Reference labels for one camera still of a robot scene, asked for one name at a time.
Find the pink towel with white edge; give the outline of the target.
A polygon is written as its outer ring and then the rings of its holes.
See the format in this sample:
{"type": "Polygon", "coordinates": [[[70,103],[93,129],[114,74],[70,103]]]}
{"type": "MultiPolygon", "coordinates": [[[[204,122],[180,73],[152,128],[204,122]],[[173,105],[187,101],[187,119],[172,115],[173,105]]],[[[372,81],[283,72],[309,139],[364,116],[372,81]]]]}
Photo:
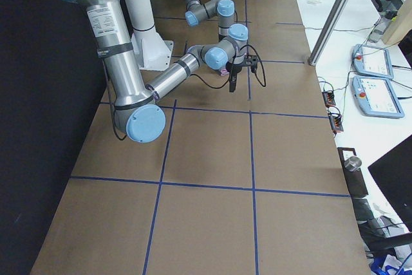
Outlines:
{"type": "Polygon", "coordinates": [[[220,69],[220,70],[219,70],[219,73],[220,73],[220,76],[221,76],[221,77],[226,76],[226,75],[229,74],[229,72],[228,72],[225,68],[224,68],[224,69],[220,69]]]}

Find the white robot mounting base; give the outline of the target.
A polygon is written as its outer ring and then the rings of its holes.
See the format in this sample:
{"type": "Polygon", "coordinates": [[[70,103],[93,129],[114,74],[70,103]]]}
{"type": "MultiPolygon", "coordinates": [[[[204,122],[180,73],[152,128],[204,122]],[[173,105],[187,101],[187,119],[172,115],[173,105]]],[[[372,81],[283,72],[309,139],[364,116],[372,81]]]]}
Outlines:
{"type": "Polygon", "coordinates": [[[169,67],[172,46],[156,31],[150,0],[125,0],[133,27],[133,51],[139,68],[164,71],[169,67]]]}

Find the black power strip upper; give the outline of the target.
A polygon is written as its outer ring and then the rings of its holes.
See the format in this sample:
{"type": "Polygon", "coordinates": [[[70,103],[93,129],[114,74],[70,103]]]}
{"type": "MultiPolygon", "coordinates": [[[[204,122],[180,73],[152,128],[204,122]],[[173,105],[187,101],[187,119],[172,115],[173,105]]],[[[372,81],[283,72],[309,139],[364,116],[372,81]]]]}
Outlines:
{"type": "Polygon", "coordinates": [[[327,108],[336,106],[334,91],[328,90],[322,92],[324,104],[327,108]]]}

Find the aluminium frame post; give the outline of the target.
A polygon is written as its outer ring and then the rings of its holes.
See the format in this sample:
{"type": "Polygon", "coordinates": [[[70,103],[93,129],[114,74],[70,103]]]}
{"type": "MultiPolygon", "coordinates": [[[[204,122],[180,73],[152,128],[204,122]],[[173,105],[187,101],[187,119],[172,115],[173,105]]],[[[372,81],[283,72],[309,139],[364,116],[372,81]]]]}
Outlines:
{"type": "Polygon", "coordinates": [[[348,0],[335,0],[330,13],[328,14],[326,22],[319,34],[316,44],[308,58],[308,63],[310,66],[316,66],[347,2],[348,0]]]}

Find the teach pendant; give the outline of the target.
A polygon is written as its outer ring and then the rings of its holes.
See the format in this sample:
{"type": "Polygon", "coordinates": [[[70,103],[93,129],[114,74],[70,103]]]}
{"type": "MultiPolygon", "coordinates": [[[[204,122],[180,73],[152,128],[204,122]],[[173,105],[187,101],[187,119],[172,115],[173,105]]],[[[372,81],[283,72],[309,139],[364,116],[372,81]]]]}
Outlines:
{"type": "Polygon", "coordinates": [[[393,67],[387,48],[356,44],[352,50],[352,63],[360,75],[393,79],[393,67]]]}
{"type": "Polygon", "coordinates": [[[404,117],[389,79],[356,75],[352,79],[352,89],[355,101],[365,116],[388,119],[404,117]]]}

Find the upper teach pendant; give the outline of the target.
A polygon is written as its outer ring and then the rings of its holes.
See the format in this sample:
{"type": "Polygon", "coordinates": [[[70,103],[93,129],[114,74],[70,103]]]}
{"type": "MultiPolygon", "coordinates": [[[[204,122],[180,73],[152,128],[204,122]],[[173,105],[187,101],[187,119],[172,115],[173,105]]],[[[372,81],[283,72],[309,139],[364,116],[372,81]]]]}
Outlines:
{"type": "Polygon", "coordinates": [[[393,67],[387,48],[356,44],[352,50],[352,63],[360,75],[393,79],[393,67]]]}

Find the silver metal cylinder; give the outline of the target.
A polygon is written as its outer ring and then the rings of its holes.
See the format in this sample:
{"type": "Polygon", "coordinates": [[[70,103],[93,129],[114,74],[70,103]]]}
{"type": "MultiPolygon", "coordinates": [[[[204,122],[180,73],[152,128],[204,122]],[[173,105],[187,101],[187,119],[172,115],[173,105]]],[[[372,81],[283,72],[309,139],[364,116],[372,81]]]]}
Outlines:
{"type": "Polygon", "coordinates": [[[362,160],[357,156],[350,156],[344,160],[344,168],[349,172],[358,171],[361,168],[362,160]]]}

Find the lower teach pendant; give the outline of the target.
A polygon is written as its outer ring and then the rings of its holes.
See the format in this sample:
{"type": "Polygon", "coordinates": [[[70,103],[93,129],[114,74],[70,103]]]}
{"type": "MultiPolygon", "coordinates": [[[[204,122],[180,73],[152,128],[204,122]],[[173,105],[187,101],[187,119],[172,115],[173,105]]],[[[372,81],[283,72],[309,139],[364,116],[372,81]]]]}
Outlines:
{"type": "Polygon", "coordinates": [[[355,101],[365,116],[388,119],[404,117],[389,79],[356,75],[352,79],[352,89],[355,101]]]}

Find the black computer monitor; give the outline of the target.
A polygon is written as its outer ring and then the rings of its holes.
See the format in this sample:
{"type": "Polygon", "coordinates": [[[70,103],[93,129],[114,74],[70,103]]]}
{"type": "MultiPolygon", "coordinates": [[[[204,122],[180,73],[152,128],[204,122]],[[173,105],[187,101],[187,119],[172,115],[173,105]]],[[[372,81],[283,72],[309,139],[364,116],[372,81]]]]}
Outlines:
{"type": "Polygon", "coordinates": [[[389,204],[411,230],[411,137],[372,163],[368,170],[389,204]]]}

